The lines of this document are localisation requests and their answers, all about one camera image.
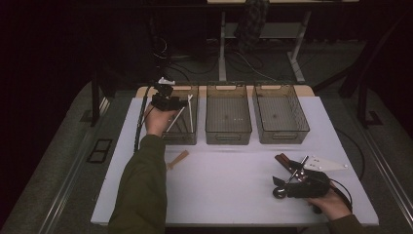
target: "person's right arm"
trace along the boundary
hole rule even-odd
[[[365,234],[356,216],[347,208],[344,201],[332,189],[324,197],[308,198],[307,201],[318,206],[327,216],[328,228],[333,234]]]

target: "dark background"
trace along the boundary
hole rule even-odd
[[[380,37],[405,9],[399,7],[400,1],[387,1],[385,7],[374,0],[360,3],[365,7],[313,9],[307,40],[368,41]],[[1,115],[1,227],[72,100],[91,81],[94,72],[104,93],[113,96],[117,90],[136,89],[138,83],[157,79],[160,71],[152,55],[153,32],[147,26],[148,12],[93,11],[79,9],[75,2],[51,0],[7,0],[0,4],[1,94],[5,100]],[[295,10],[288,10],[293,8],[272,11],[279,19],[289,19]],[[216,11],[186,15],[168,12],[158,19],[160,28],[155,33],[202,59],[205,54],[196,45],[204,43],[205,38],[219,37],[216,30],[219,21]],[[412,14],[394,32],[367,77],[371,78],[371,87],[413,136],[409,94],[411,22]]]

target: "desk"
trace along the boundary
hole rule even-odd
[[[303,199],[273,197],[272,176],[289,177],[286,169],[274,159],[280,153],[296,161],[305,155],[317,155],[349,165],[347,170],[329,172],[328,175],[350,190],[354,212],[362,224],[378,224],[378,217],[319,97],[312,97],[311,89],[305,86],[297,87],[296,91],[299,96],[305,96],[299,99],[311,128],[302,144],[260,144],[250,99],[252,133],[249,145],[207,145],[207,101],[204,89],[200,87],[198,143],[167,145],[167,162],[184,149],[190,153],[167,174],[168,226],[310,226],[325,222],[325,217],[314,214]],[[113,212],[123,169],[132,156],[140,105],[139,97],[131,102],[94,208],[92,223],[106,225]]]
[[[242,4],[245,0],[207,0],[209,4]],[[358,0],[342,0],[342,2],[358,2]],[[315,0],[270,0],[271,4],[277,3],[310,3],[320,4],[324,1]],[[304,39],[304,35],[307,30],[307,25],[310,20],[311,11],[307,11],[300,22],[278,22],[278,23],[266,23],[262,29],[262,38],[295,38],[295,45],[291,52],[287,53],[287,57],[291,68],[294,72],[295,78],[298,83],[305,83],[304,75],[301,71],[301,67],[298,64],[297,56],[300,51],[301,44]],[[226,68],[225,68],[225,38],[234,38],[232,33],[237,28],[237,23],[228,23],[225,20],[225,12],[222,12],[221,16],[221,36],[220,36],[220,50],[219,50],[219,80],[225,81]]]

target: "floor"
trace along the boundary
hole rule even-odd
[[[200,83],[218,80],[217,42],[208,42],[210,57],[204,61],[192,60],[184,52],[174,52],[172,68],[165,70],[167,76],[177,81],[190,79]],[[292,47],[290,41],[262,41],[254,53],[243,58],[227,45],[227,80],[293,81],[286,57]],[[356,60],[363,47],[364,43],[358,41],[304,43],[298,63],[306,85],[314,87],[344,69]],[[411,216],[406,218],[412,209],[409,200],[413,195],[413,172],[409,167],[413,163],[412,138],[373,92],[368,94],[367,109],[376,112],[383,125],[363,128],[356,119],[357,95],[340,98],[341,82],[316,95],[321,98],[358,175],[362,174],[365,161],[361,183],[380,219],[379,226],[366,227],[366,230],[378,234],[413,233]],[[104,99],[100,108],[102,116],[91,128],[91,84],[80,91],[1,233],[107,233],[106,227],[92,224],[90,219],[133,95],[133,91],[119,91],[114,98]],[[102,164],[87,163],[94,145],[102,138],[113,140],[106,160]],[[191,231],[169,229],[168,233]],[[295,229],[273,228],[202,231],[296,233]],[[328,233],[328,230],[321,225],[302,233]]]

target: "transparent storage bin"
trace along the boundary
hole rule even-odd
[[[195,145],[197,144],[197,126],[198,126],[198,84],[176,83],[173,86],[173,97],[179,97],[182,100],[188,100],[188,95],[192,95],[187,106],[182,113],[177,117],[176,121],[170,121],[167,129],[163,132],[163,139],[166,144],[182,144]]]
[[[208,82],[206,143],[246,145],[251,131],[246,84]]]
[[[310,127],[292,85],[256,82],[252,95],[262,144],[300,144]]]

